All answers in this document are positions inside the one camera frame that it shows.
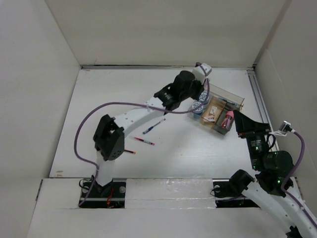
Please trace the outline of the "blue ballpoint pen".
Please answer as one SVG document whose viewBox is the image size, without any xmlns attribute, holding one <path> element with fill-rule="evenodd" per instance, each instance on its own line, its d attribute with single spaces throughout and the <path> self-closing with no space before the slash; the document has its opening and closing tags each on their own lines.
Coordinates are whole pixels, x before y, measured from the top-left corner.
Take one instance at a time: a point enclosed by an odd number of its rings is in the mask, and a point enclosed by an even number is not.
<svg viewBox="0 0 317 238">
<path fill-rule="evenodd" d="M 159 124 L 161 124 L 165 120 L 166 120 L 165 118 L 161 119 L 159 122 L 157 122 L 156 124 L 152 125 L 151 127 L 147 128 L 145 131 L 143 131 L 142 134 L 147 134 L 148 132 L 153 130 L 156 126 L 158 126 Z"/>
</svg>

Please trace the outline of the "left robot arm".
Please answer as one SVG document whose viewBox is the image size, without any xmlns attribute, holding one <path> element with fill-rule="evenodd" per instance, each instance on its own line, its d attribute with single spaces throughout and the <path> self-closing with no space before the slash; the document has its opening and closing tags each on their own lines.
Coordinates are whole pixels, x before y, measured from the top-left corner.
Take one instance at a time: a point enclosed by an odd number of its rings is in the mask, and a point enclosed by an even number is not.
<svg viewBox="0 0 317 238">
<path fill-rule="evenodd" d="M 147 100 L 144 104 L 134 104 L 134 108 L 124 114 L 111 117 L 104 115 L 99 121 L 93 136 L 95 149 L 103 158 L 96 170 L 96 182 L 93 191 L 98 196 L 106 196 L 110 192 L 113 180 L 107 171 L 107 162 L 117 159 L 124 151 L 125 138 L 145 123 L 166 114 L 177 114 L 180 104 L 191 98 L 198 100 L 208 84 L 210 70 L 197 66 L 192 71 L 181 71 L 174 81 Z"/>
</svg>

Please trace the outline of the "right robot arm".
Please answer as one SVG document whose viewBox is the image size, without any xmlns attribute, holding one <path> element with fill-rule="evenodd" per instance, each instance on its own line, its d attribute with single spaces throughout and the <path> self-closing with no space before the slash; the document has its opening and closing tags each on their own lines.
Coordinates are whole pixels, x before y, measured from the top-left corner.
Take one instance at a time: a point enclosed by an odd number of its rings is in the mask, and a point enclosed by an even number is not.
<svg viewBox="0 0 317 238">
<path fill-rule="evenodd" d="M 246 139 L 252 169 L 258 174 L 253 177 L 244 170 L 238 170 L 229 179 L 230 192 L 244 195 L 266 210 L 287 237 L 315 238 L 317 219 L 291 180 L 303 159 L 303 137 L 286 121 L 278 131 L 272 131 L 268 123 L 256 122 L 237 110 L 233 114 L 238 137 Z M 270 135 L 286 136 L 288 132 L 301 141 L 300 155 L 295 164 L 287 151 L 271 151 L 265 139 Z"/>
</svg>

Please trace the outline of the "blue white round tub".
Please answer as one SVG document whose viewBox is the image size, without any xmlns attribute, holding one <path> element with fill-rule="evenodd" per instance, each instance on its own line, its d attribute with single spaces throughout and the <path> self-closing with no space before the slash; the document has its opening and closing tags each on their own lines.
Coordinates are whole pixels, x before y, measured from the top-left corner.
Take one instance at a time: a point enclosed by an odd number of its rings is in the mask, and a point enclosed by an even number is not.
<svg viewBox="0 0 317 238">
<path fill-rule="evenodd" d="M 195 101 L 191 106 L 191 117 L 193 119 L 200 119 L 204 112 L 204 105 L 202 102 Z"/>
<path fill-rule="evenodd" d="M 207 105 L 210 101 L 210 94 L 208 91 L 203 91 L 198 99 L 198 102 L 202 103 L 203 105 Z"/>
</svg>

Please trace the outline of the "white eraser box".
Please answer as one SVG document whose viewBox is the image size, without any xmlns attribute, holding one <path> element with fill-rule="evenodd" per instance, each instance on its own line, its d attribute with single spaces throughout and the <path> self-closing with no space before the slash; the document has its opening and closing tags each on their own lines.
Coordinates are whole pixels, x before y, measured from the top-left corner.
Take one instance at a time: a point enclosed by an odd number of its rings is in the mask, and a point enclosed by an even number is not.
<svg viewBox="0 0 317 238">
<path fill-rule="evenodd" d="M 215 115 L 215 114 L 216 114 L 216 111 L 217 111 L 217 107 L 216 107 L 216 106 L 212 106 L 212 107 L 211 107 L 211 110 L 210 110 L 210 114 Z"/>
</svg>

